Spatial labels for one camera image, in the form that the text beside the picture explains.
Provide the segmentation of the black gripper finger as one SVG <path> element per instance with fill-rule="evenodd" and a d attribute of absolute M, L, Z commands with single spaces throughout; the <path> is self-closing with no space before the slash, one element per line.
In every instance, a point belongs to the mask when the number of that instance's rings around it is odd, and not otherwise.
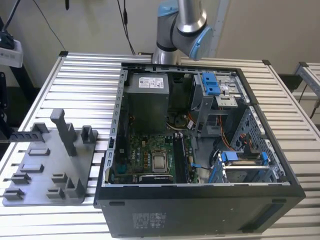
<path fill-rule="evenodd" d="M 10 142 L 44 142 L 42 134 L 38 131 L 18 131 L 10 136 Z"/>

